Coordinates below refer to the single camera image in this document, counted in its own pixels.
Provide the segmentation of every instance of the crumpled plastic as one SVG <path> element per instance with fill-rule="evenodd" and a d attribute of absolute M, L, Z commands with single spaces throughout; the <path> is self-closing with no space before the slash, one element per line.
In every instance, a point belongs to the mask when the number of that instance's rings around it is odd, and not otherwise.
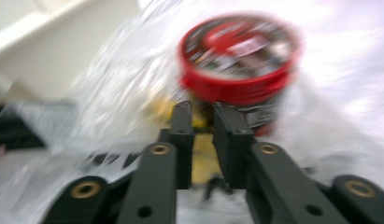
<path fill-rule="evenodd" d="M 313 168 L 310 176 L 324 184 L 351 174 L 384 188 L 383 0 L 153 1 L 108 40 L 79 76 L 66 128 L 50 132 L 41 126 L 53 118 L 46 113 L 55 114 L 46 105 L 35 105 L 33 113 L 41 116 L 16 108 L 51 153 L 25 151 L 0 160 L 0 224 L 37 223 L 61 188 L 89 174 L 80 167 L 92 152 L 126 156 L 154 141 L 164 124 L 149 106 L 178 89 L 178 41 L 200 21 L 240 10 L 273 13 L 299 26 L 305 37 L 298 78 L 284 94 L 275 132 L 265 140 L 284 147 L 301 167 Z M 55 141 L 54 134 L 62 140 Z M 118 177 L 116 172 L 94 174 Z M 186 201 L 179 205 L 179 220 L 192 223 L 188 214 L 201 214 L 193 210 L 202 206 L 193 194 L 180 193 Z M 215 206 L 220 203 L 203 206 L 211 222 L 250 222 L 246 206 L 229 219 Z"/>

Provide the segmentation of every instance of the product label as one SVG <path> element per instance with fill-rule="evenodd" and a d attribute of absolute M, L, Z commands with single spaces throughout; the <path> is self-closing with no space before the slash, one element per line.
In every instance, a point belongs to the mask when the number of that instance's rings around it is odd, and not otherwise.
<path fill-rule="evenodd" d="M 280 99 L 281 94 L 262 104 L 237 107 L 237 110 L 244 114 L 250 128 L 259 127 L 277 118 Z"/>
<path fill-rule="evenodd" d="M 274 20 L 258 16 L 208 21 L 183 44 L 186 59 L 201 74 L 219 79 L 267 75 L 278 70 L 291 54 L 285 31 Z"/>

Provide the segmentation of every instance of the plastic wrap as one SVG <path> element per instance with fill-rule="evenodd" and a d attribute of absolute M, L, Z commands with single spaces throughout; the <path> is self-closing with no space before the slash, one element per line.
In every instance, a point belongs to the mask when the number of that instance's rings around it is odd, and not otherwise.
<path fill-rule="evenodd" d="M 306 36 L 299 78 L 286 92 L 276 131 L 267 140 L 313 168 L 311 176 L 324 184 L 354 174 L 384 188 L 384 1 L 153 1 L 79 76 L 71 96 L 76 107 L 18 107 L 50 149 L 63 154 L 25 151 L 0 159 L 0 224 L 37 223 L 55 194 L 79 176 L 113 180 L 124 174 L 89 170 L 83 161 L 94 151 L 126 156 L 154 141 L 164 123 L 151 106 L 178 90 L 178 41 L 197 23 L 240 10 L 273 13 Z M 67 111 L 67 122 L 54 122 Z M 250 222 L 244 204 L 233 204 L 239 210 L 232 213 L 229 199 L 201 205 L 193 194 L 179 194 L 178 219 Z M 215 208 L 221 200 L 229 204 L 225 211 Z"/>

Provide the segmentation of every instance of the white surface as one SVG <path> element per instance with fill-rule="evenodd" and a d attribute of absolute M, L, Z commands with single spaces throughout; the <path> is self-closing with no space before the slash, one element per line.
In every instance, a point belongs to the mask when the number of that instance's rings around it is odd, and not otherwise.
<path fill-rule="evenodd" d="M 139 11 L 136 0 L 43 1 L 40 11 L 27 6 L 0 23 L 7 24 L 0 25 L 0 83 L 6 83 L 0 97 L 12 87 L 6 99 L 65 97 L 105 41 Z"/>
<path fill-rule="evenodd" d="M 33 13 L 35 9 L 33 1 L 0 0 L 0 32 L 15 21 Z"/>

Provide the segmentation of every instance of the red container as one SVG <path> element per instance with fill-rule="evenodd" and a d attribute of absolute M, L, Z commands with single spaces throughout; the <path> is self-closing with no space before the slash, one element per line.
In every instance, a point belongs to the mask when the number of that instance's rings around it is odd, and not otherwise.
<path fill-rule="evenodd" d="M 283 21 L 221 16 L 193 27 L 180 41 L 181 84 L 203 102 L 236 107 L 261 133 L 276 118 L 300 53 L 300 38 Z"/>

